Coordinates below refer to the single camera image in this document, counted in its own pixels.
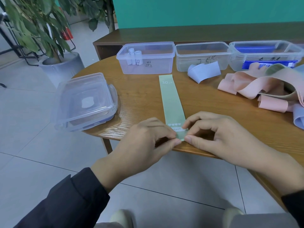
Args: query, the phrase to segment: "rolled white paper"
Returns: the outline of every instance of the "rolled white paper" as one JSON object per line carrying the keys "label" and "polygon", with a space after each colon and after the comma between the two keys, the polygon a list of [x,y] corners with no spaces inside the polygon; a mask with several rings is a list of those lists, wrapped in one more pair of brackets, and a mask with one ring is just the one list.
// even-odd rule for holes
{"label": "rolled white paper", "polygon": [[129,53],[129,52],[128,52],[128,53],[125,53],[125,55],[126,55],[126,57],[128,58],[128,59],[127,59],[127,64],[128,64],[128,65],[132,65],[130,53]]}
{"label": "rolled white paper", "polygon": [[134,48],[129,49],[129,53],[130,53],[130,56],[131,56],[132,65],[136,65]]}
{"label": "rolled white paper", "polygon": [[135,51],[135,61],[136,61],[136,65],[142,65],[143,64],[143,61],[142,61],[142,54],[141,54],[141,51],[138,50],[138,51]]}

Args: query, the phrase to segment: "clear plastic container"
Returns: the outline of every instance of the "clear plastic container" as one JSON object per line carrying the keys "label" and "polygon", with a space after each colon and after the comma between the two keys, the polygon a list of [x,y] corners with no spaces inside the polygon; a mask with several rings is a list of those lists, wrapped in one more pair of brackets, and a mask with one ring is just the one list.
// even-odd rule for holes
{"label": "clear plastic container", "polygon": [[95,73],[59,84],[51,122],[57,130],[86,130],[111,120],[116,110],[116,89]]}
{"label": "clear plastic container", "polygon": [[234,71],[248,69],[255,61],[263,65],[281,63],[294,67],[304,56],[301,47],[280,40],[231,42],[228,51],[231,52],[229,65]]}
{"label": "clear plastic container", "polygon": [[219,68],[225,70],[231,54],[228,48],[225,42],[178,44],[175,46],[176,68],[180,72],[187,72],[190,65],[218,61]]}
{"label": "clear plastic container", "polygon": [[[141,57],[131,64],[129,49],[141,51]],[[175,47],[173,42],[143,42],[125,44],[117,53],[124,74],[166,74],[172,72]]]}

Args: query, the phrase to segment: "green resistance band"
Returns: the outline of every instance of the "green resistance band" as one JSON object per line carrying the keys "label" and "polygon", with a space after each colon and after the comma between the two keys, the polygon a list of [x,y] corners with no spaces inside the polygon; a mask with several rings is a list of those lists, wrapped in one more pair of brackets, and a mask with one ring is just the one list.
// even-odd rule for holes
{"label": "green resistance band", "polygon": [[160,75],[159,84],[161,86],[161,97],[163,100],[166,124],[176,131],[177,138],[184,141],[184,137],[186,136],[188,129],[185,130],[181,127],[186,118],[172,74]]}

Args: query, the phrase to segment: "floor tile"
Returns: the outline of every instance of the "floor tile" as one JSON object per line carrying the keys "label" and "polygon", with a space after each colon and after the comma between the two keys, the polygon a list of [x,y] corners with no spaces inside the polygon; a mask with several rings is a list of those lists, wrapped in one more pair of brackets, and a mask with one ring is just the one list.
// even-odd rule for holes
{"label": "floor tile", "polygon": [[[111,141],[115,148],[117,141]],[[223,160],[171,151],[123,183],[219,208],[244,211],[235,166]]]}
{"label": "floor tile", "polygon": [[13,158],[13,156],[0,153],[0,170]]}
{"label": "floor tile", "polygon": [[17,156],[79,172],[106,152],[100,138],[56,130],[50,123]]}
{"label": "floor tile", "polygon": [[50,122],[54,93],[0,89],[0,152],[16,155]]}
{"label": "floor tile", "polygon": [[89,66],[99,61],[93,42],[109,33],[105,23],[99,22],[94,32],[89,29],[88,21],[78,22],[70,27],[74,37],[73,42],[76,45],[74,51],[80,54],[83,65]]}
{"label": "floor tile", "polygon": [[224,210],[132,186],[118,184],[98,222],[108,222],[119,209],[133,214],[138,228],[220,228]]}
{"label": "floor tile", "polygon": [[25,60],[0,69],[0,80],[12,89],[56,92],[56,88],[42,69],[27,65]]}
{"label": "floor tile", "polygon": [[1,227],[16,225],[69,174],[75,172],[13,157],[0,171]]}
{"label": "floor tile", "polygon": [[284,213],[248,170],[237,166],[237,173],[247,214]]}

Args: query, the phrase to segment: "wood grain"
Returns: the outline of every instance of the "wood grain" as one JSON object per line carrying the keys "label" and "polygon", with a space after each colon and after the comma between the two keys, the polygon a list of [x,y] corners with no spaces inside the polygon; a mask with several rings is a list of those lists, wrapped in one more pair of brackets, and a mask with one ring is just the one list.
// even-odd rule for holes
{"label": "wood grain", "polygon": [[[84,132],[106,139],[120,140],[127,130],[142,120],[157,117],[165,122],[161,90],[157,74],[123,74],[115,57],[94,63],[80,71],[75,77],[102,72],[108,84],[113,84],[119,96],[119,107],[114,118]],[[256,99],[247,99],[239,94],[232,95],[217,89],[227,73],[234,73],[228,66],[222,75],[209,78],[197,84],[186,72],[178,72],[175,61],[172,75],[179,94],[185,117],[199,111],[229,115],[250,133],[272,148],[289,153],[304,165],[304,131],[294,126],[292,113],[279,113],[258,108]],[[196,149],[186,142],[174,148],[176,151],[218,158]],[[278,191],[263,176],[253,175],[282,205]]]}
{"label": "wood grain", "polygon": [[136,42],[233,42],[286,40],[304,43],[304,22],[277,22],[227,25],[193,25],[117,29],[93,45],[124,45]]}

